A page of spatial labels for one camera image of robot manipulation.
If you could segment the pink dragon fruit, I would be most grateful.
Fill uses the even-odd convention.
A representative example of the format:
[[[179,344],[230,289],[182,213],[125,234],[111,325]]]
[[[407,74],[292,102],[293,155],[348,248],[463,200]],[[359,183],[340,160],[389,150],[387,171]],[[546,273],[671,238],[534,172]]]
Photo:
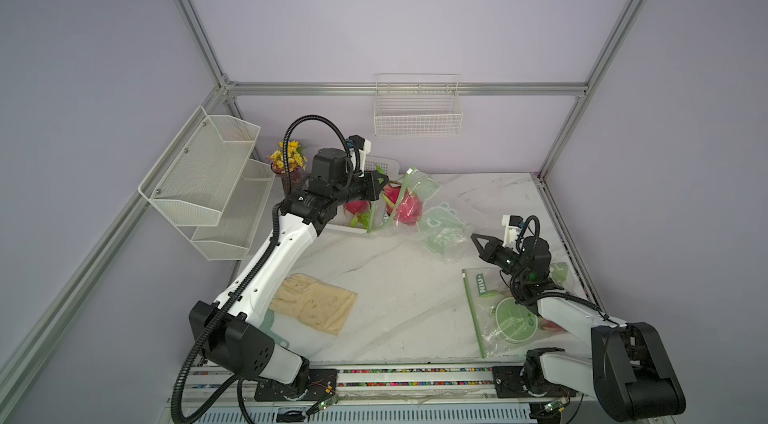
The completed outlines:
[[[416,226],[422,217],[423,201],[402,187],[387,184],[382,191],[386,213],[399,224]]]
[[[352,228],[368,229],[372,216],[369,201],[354,201],[344,205],[345,214],[350,217],[349,226]]]

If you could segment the clear zip-top bag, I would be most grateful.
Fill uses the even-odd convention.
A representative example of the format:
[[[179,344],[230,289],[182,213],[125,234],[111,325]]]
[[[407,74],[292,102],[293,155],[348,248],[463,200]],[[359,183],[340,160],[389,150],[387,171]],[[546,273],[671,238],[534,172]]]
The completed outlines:
[[[542,317],[515,302],[496,268],[464,268],[461,274],[481,358],[522,356],[530,349],[543,347],[586,352],[586,345],[568,332],[542,332],[538,327]]]
[[[416,168],[389,183],[410,191],[423,201],[423,213],[416,226],[399,224],[386,213],[382,193],[373,202],[373,216],[368,233],[401,236],[419,244],[445,262],[457,262],[468,252],[470,234],[481,227],[483,216],[448,191],[435,177]]]

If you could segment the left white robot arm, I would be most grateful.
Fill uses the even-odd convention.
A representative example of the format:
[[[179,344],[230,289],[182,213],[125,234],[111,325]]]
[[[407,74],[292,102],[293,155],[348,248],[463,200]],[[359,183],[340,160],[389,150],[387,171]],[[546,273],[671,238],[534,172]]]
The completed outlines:
[[[320,236],[341,206],[379,199],[388,177],[367,171],[370,143],[359,135],[341,136],[337,148],[322,148],[311,172],[271,212],[272,232],[215,301],[198,302],[189,319],[194,343],[175,379],[170,416],[194,423],[230,387],[246,381],[275,383],[290,400],[309,388],[310,362],[261,330],[270,303],[298,258]],[[203,357],[229,371],[229,377],[191,414],[183,395],[192,366]]]

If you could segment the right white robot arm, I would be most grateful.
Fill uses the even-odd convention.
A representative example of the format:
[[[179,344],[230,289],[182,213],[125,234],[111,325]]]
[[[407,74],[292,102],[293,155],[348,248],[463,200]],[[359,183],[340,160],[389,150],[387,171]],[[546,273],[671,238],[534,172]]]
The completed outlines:
[[[560,347],[530,349],[516,389],[533,397],[574,391],[597,400],[616,422],[682,414],[686,397],[658,331],[613,317],[552,278],[549,243],[535,215],[506,215],[503,235],[474,233],[479,258],[496,266],[514,305],[557,325],[589,348],[581,358]]]

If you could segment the pink dragon fruit in bag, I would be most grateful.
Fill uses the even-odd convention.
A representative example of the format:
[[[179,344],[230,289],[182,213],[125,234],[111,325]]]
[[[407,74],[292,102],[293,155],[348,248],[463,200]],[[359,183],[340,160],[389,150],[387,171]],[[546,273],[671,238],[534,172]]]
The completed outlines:
[[[422,217],[423,201],[402,187],[387,184],[382,191],[386,213],[399,224],[416,226]]]

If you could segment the dragon fruit in near bag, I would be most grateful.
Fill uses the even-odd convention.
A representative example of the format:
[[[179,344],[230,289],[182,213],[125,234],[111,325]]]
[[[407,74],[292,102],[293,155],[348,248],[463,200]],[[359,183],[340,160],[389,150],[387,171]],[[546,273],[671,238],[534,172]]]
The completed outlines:
[[[562,326],[545,318],[538,319],[538,327],[542,332],[545,332],[548,334],[562,334],[567,332],[567,330],[564,329]]]

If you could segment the white plastic basket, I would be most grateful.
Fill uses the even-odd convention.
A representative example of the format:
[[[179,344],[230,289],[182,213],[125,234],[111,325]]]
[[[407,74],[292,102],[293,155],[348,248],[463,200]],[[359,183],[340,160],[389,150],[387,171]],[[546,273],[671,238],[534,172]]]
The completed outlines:
[[[366,171],[378,171],[388,178],[394,179],[400,175],[398,161],[369,156],[365,161]],[[373,205],[370,202],[345,204],[339,208],[336,217],[326,226],[327,230],[362,235],[368,232],[373,216]]]

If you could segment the yellow flowers in vase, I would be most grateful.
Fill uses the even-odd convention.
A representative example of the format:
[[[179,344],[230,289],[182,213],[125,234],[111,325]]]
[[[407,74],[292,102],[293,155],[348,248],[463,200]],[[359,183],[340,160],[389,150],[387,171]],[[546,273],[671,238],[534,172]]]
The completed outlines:
[[[308,159],[304,146],[296,140],[287,143],[279,142],[279,147],[269,156],[269,163],[274,174],[278,175],[284,184],[298,184],[302,179]]]

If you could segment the beige work glove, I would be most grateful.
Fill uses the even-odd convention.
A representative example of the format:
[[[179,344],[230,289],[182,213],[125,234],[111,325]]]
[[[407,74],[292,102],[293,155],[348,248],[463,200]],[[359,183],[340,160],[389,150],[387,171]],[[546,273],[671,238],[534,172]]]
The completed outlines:
[[[357,298],[357,293],[347,289],[306,274],[292,274],[282,282],[269,308],[316,331],[338,336]]]

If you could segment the white mesh two-tier shelf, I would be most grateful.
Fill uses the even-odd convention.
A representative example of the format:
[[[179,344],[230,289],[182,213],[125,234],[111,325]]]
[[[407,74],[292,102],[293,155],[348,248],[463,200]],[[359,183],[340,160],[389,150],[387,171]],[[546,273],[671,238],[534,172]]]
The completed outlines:
[[[260,127],[202,107],[138,186],[138,193],[208,261],[244,259],[274,175],[254,158]]]

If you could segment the green hand brush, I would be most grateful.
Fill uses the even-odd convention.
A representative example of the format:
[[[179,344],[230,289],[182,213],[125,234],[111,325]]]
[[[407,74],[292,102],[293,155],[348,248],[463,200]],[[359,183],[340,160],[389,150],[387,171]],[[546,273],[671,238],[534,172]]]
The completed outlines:
[[[288,348],[290,346],[289,341],[274,331],[273,329],[274,323],[275,323],[275,313],[271,309],[268,309],[264,314],[264,317],[263,317],[262,323],[259,326],[259,329],[263,333],[271,337],[276,344],[284,348]]]

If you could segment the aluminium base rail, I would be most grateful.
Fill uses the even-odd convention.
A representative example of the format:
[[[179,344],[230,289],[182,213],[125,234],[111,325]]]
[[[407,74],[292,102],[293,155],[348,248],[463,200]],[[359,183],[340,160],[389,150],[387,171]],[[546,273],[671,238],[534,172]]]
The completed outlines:
[[[321,365],[295,397],[272,381],[221,386],[212,364],[190,373],[181,401],[203,423],[608,423],[596,398],[564,385],[529,392],[511,363]]]

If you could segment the aluminium frame struts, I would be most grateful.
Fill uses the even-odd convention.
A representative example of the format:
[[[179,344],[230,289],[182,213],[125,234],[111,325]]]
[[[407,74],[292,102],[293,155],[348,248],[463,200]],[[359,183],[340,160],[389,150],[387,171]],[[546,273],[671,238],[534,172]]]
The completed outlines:
[[[383,89],[386,96],[393,96],[398,100],[407,97],[432,97],[442,93],[454,96],[575,96],[576,102],[539,172],[539,180],[544,182],[551,174],[557,159],[595,96],[600,83],[646,2],[647,0],[627,0],[587,81],[584,83],[477,82],[457,83],[454,86],[449,86],[440,82],[395,81],[385,84]],[[175,0],[175,3],[199,47],[204,51],[209,51],[211,49],[209,41],[202,30],[201,21],[192,9],[192,1]],[[205,98],[203,107],[206,110],[214,109],[226,99],[237,95],[375,96],[378,91],[378,86],[373,83],[222,83],[213,87]],[[109,268],[115,253],[135,228],[148,205],[148,200],[140,193],[134,193],[131,196],[82,265],[25,338],[8,364],[2,369],[1,401],[4,406],[14,407],[48,364],[64,334],[84,307],[94,287]]]

